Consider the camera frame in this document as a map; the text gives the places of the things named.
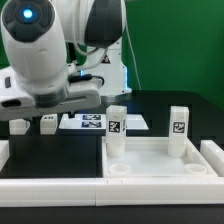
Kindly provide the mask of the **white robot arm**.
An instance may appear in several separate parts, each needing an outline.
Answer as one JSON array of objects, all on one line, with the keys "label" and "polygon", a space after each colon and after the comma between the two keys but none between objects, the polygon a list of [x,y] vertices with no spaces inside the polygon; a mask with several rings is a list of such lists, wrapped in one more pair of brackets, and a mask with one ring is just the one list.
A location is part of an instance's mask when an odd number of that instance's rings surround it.
[{"label": "white robot arm", "polygon": [[95,108],[129,93],[125,25],[125,0],[7,0],[0,121]]}]

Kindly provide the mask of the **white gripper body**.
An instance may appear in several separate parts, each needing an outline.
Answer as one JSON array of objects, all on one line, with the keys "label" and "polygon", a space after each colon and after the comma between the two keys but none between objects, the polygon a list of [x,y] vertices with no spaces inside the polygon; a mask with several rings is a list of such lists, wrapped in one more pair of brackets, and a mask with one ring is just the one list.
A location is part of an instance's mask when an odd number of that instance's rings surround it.
[{"label": "white gripper body", "polygon": [[95,108],[101,104],[102,79],[70,76],[65,88],[50,95],[30,95],[21,88],[11,67],[0,70],[0,121]]}]

